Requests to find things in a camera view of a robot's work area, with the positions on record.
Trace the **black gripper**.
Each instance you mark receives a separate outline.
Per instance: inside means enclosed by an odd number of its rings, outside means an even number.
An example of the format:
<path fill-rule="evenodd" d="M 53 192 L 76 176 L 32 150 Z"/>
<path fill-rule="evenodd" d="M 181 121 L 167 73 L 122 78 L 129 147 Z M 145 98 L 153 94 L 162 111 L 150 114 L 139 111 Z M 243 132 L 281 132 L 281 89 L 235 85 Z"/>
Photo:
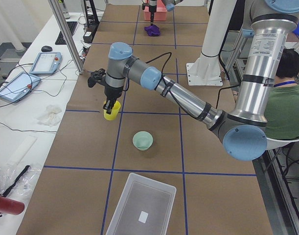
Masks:
<path fill-rule="evenodd" d="M 104 101 L 103 109 L 110 115 L 116 100 L 122 95 L 122 87 L 115 88 L 106 84 L 104 93 L 107 99 Z"/>
<path fill-rule="evenodd" d="M 157 11 L 157 0 L 149 0 L 148 1 L 148 9 L 150 12 L 150 25 L 153 25 L 155 12 Z"/>

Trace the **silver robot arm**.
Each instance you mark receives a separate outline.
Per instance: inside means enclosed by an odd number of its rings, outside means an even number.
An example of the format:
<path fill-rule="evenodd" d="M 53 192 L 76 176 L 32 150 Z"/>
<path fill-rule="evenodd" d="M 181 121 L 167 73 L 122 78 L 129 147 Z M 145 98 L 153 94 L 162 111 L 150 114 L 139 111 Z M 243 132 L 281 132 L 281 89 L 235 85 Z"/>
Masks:
<path fill-rule="evenodd" d="M 183 0 L 162 0 L 162 3 L 166 7 L 167 11 L 172 11 L 175 8 L 175 5 L 179 4 L 182 1 Z M 155 13 L 157 12 L 158 1 L 157 0 L 148 0 L 147 5 L 148 5 L 149 12 L 150 12 L 150 24 L 153 25 L 154 16 L 155 16 Z"/>
<path fill-rule="evenodd" d="M 238 99 L 229 113 L 213 108 L 157 68 L 135 57 L 128 44 L 113 43 L 103 78 L 106 95 L 103 109 L 110 114 L 122 94 L 125 80 L 132 80 L 143 88 L 157 91 L 191 117 L 205 123 L 235 159 L 254 160 L 267 149 L 264 111 L 287 35 L 298 23 L 299 0 L 245 2 L 243 28 L 253 30 L 253 40 Z"/>

